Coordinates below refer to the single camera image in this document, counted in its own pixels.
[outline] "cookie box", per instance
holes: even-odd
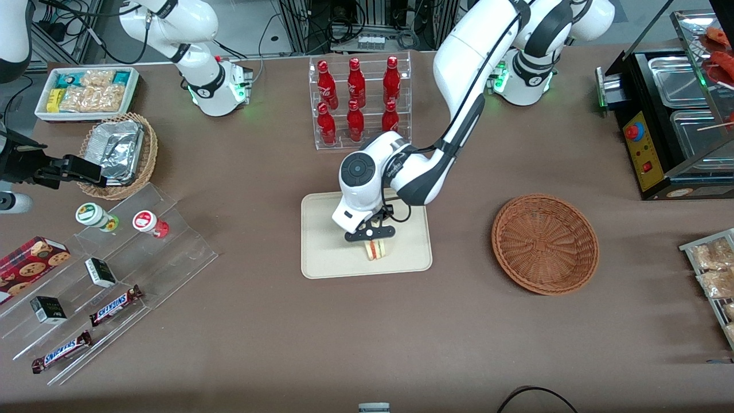
[[[61,265],[70,256],[63,244],[35,237],[0,259],[0,304]]]

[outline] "table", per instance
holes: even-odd
[[[344,156],[313,147],[308,60],[266,61],[252,103],[224,118],[191,104],[174,66],[139,66],[134,109],[160,139],[153,182],[221,256],[61,387],[0,348],[0,410],[491,412],[524,384],[582,412],[731,409],[734,366],[703,364],[730,355],[726,340],[677,246],[733,226],[733,204],[639,200],[614,119],[594,113],[594,68],[621,49],[567,48],[532,107],[488,98],[428,206],[428,271],[328,280],[299,269],[300,201],[338,190]],[[448,124],[432,57],[413,54],[418,146]],[[76,153],[89,127],[39,121],[34,138]],[[75,184],[16,189],[36,204],[0,217],[0,254],[81,229],[72,214],[91,199]],[[497,211],[535,192],[574,204],[599,237],[599,269],[572,295],[519,288],[491,253]],[[525,411],[561,411],[520,398]]]

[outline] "red button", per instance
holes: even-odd
[[[627,139],[629,139],[629,140],[633,140],[633,139],[637,138],[637,135],[639,135],[639,133],[640,133],[640,130],[639,130],[639,128],[638,128],[637,126],[635,126],[635,125],[632,125],[632,126],[628,127],[628,128],[627,128],[627,129],[625,130],[625,136],[626,136],[626,137],[627,137]]]

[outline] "wicker basket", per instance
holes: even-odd
[[[156,155],[158,154],[158,138],[156,137],[156,131],[150,127],[150,123],[148,123],[145,118],[136,113],[130,112],[124,115],[115,116],[114,118],[105,119],[102,123],[122,121],[136,121],[145,127],[145,135],[143,137],[142,148],[140,149],[140,159],[138,161],[137,170],[135,171],[135,181],[127,187],[105,188],[79,183],[79,187],[87,195],[94,196],[96,198],[103,198],[109,201],[125,199],[145,186],[145,184],[150,181],[150,176],[153,175],[153,169],[156,166]],[[81,150],[79,150],[80,157],[84,157],[84,153],[87,151],[87,144],[89,144],[93,130],[94,128],[87,133],[87,138],[84,139],[84,142],[81,144]]]
[[[599,263],[599,242],[589,221],[569,203],[543,194],[502,207],[492,226],[492,248],[511,279],[543,295],[580,289]]]

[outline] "snickers bar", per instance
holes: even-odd
[[[140,291],[140,288],[138,288],[137,284],[135,284],[131,289],[127,290],[125,294],[117,297],[116,300],[114,300],[110,304],[107,304],[95,314],[90,315],[92,327],[99,326],[100,324],[102,324],[102,322],[108,320],[113,315],[120,312],[120,310],[124,309],[125,307],[130,305],[130,303],[142,296],[142,291]]]
[[[84,331],[83,333],[81,333],[81,336],[75,338],[74,340],[71,340],[70,342],[57,348],[51,353],[46,354],[46,357],[39,357],[38,359],[33,360],[33,364],[31,365],[31,368],[33,369],[33,374],[38,374],[44,371],[53,363],[58,362],[60,359],[69,356],[74,351],[77,351],[82,347],[91,346],[92,336],[90,336],[90,333],[88,331]]]

